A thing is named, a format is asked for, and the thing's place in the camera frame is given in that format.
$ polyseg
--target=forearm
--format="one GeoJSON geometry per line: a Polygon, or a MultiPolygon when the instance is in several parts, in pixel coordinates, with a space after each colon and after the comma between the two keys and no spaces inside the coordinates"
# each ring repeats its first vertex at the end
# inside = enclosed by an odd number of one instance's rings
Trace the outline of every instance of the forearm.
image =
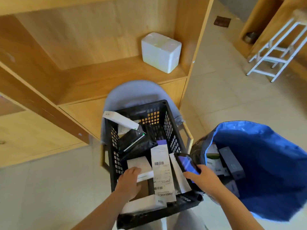
{"type": "Polygon", "coordinates": [[[111,230],[128,199],[125,194],[114,191],[72,230],[111,230]]]}
{"type": "Polygon", "coordinates": [[[226,187],[215,198],[233,230],[263,230],[244,204],[226,187]]]}

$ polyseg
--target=cabinet door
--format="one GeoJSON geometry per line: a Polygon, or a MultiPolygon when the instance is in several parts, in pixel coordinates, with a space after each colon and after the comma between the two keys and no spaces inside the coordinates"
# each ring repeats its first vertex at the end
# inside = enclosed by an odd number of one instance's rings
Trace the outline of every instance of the cabinet door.
{"type": "Polygon", "coordinates": [[[105,98],[95,99],[61,106],[61,108],[85,127],[93,136],[100,139],[101,119],[105,100],[105,98]]]}
{"type": "Polygon", "coordinates": [[[173,81],[160,85],[165,90],[165,92],[167,92],[177,107],[179,107],[181,101],[183,89],[185,87],[185,81],[186,79],[182,79],[179,81],[173,81]]]}
{"type": "Polygon", "coordinates": [[[31,111],[0,116],[0,167],[86,145],[31,111]]]}

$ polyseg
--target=brown mat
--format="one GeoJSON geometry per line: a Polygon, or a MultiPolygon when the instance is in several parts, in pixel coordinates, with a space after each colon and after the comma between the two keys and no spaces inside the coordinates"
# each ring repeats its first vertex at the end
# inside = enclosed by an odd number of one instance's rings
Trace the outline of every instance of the brown mat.
{"type": "Polygon", "coordinates": [[[217,16],[217,18],[214,21],[214,25],[219,26],[219,27],[229,27],[231,18],[225,18],[225,17],[220,17],[217,16]]]}

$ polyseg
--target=barcode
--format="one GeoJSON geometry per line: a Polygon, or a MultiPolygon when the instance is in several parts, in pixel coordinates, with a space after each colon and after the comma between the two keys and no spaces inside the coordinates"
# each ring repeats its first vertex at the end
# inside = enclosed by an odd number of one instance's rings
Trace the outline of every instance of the barcode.
{"type": "Polygon", "coordinates": [[[154,165],[164,165],[164,161],[155,162],[154,165]]]}

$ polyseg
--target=gray box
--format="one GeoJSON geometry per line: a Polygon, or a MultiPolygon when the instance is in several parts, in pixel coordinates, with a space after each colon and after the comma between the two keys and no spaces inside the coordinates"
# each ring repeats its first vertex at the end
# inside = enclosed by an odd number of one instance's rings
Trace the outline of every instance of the gray box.
{"type": "Polygon", "coordinates": [[[235,180],[246,178],[242,166],[229,147],[221,148],[219,152],[235,180]]]}

